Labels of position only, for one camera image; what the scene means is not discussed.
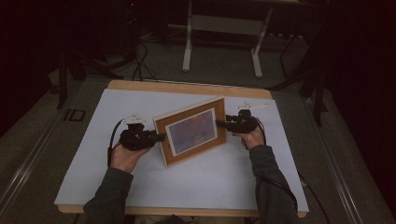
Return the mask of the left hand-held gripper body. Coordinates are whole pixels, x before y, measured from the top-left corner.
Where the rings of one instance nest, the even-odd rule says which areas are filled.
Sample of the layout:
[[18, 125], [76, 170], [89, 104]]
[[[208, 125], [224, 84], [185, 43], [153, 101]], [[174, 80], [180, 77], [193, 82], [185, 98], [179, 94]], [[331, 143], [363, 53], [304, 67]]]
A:
[[123, 119], [121, 123], [128, 126], [120, 134], [120, 144], [123, 147], [130, 151], [137, 151], [155, 145], [154, 135], [156, 132], [145, 130], [146, 121], [138, 113]]

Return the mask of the black floor socket box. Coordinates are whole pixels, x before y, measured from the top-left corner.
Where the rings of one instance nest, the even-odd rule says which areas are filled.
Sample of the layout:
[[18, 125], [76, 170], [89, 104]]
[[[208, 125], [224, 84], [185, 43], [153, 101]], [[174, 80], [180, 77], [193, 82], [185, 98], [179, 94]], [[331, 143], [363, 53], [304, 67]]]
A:
[[83, 121], [85, 116], [85, 110], [68, 109], [64, 115], [64, 121]]

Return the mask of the white metal desk frame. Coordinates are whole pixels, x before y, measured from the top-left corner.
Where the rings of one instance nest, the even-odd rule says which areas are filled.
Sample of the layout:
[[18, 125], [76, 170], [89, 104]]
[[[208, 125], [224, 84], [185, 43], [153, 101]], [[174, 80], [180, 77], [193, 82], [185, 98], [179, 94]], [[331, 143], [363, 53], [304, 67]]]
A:
[[227, 33], [237, 35], [255, 35], [258, 37], [257, 44], [250, 50], [251, 60], [256, 78], [262, 78], [262, 67], [259, 59], [262, 41], [266, 35], [269, 21], [273, 14], [273, 8], [269, 7], [264, 13], [262, 21], [226, 18], [218, 16], [206, 16], [192, 12], [192, 0], [188, 0], [187, 38], [184, 50], [182, 71], [189, 72], [191, 68], [191, 36], [193, 30], [208, 31], [215, 33]]

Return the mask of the person's right hand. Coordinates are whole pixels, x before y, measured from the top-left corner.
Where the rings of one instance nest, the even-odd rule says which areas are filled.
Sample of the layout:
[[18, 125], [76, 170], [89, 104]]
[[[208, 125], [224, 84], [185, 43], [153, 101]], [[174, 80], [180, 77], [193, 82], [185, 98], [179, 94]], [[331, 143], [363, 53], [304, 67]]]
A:
[[266, 144], [264, 132], [260, 127], [257, 127], [250, 133], [241, 133], [241, 143], [247, 149], [250, 150], [256, 146], [264, 146]]

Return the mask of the metal floor rail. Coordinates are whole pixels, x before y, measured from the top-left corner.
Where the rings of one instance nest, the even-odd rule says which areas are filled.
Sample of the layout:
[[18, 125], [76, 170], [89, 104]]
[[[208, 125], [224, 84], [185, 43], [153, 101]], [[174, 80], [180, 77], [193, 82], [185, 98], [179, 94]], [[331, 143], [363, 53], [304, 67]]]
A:
[[355, 204], [355, 201], [351, 195], [350, 189], [341, 173], [340, 167], [332, 153], [332, 149], [329, 145], [328, 140], [322, 129], [317, 125], [316, 120], [314, 119], [314, 105], [309, 98], [303, 98], [302, 103], [304, 105], [304, 110], [309, 117], [310, 123], [313, 125], [316, 135], [319, 139], [319, 144], [324, 150], [325, 161], [328, 166], [330, 175], [332, 176], [332, 181], [337, 190], [340, 201], [344, 207], [346, 212], [347, 219], [349, 224], [363, 224], [361, 219], [361, 214], [358, 211], [358, 208]]
[[58, 95], [45, 93], [0, 137], [0, 219], [15, 202], [61, 110]]

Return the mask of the black metal stand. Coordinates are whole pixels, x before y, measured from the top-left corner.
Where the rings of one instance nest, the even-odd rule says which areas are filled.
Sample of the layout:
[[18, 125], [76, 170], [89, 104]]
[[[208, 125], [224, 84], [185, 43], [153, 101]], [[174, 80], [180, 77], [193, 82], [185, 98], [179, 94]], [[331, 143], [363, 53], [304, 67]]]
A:
[[325, 75], [321, 71], [313, 59], [311, 48], [314, 46], [315, 37], [317, 33], [314, 31], [304, 32], [304, 39], [307, 42], [309, 48], [304, 56], [303, 64], [304, 70], [301, 72], [301, 76], [304, 80], [303, 86], [300, 88], [299, 93], [303, 98], [313, 98], [313, 118], [316, 124], [321, 127], [321, 111], [322, 111], [322, 98], [324, 92]]
[[59, 55], [58, 109], [62, 109], [67, 99], [67, 60], [63, 49]]

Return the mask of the wooden picture frame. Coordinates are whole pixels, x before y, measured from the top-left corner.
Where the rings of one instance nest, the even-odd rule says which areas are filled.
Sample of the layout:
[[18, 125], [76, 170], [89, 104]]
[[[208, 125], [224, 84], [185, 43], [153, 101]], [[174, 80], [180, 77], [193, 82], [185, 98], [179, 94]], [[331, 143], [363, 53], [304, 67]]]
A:
[[226, 130], [217, 125], [217, 120], [225, 120], [223, 96], [154, 117], [155, 130], [165, 135], [160, 143], [165, 167], [170, 168], [225, 144]]

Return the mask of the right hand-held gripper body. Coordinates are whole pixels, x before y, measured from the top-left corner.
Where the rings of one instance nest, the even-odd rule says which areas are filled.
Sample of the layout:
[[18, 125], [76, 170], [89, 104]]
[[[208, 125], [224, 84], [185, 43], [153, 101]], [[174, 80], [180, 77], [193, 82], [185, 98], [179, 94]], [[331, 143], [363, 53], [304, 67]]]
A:
[[226, 130], [232, 133], [251, 133], [256, 128], [264, 132], [262, 122], [251, 114], [251, 109], [256, 108], [248, 102], [238, 106], [237, 115], [226, 116]]

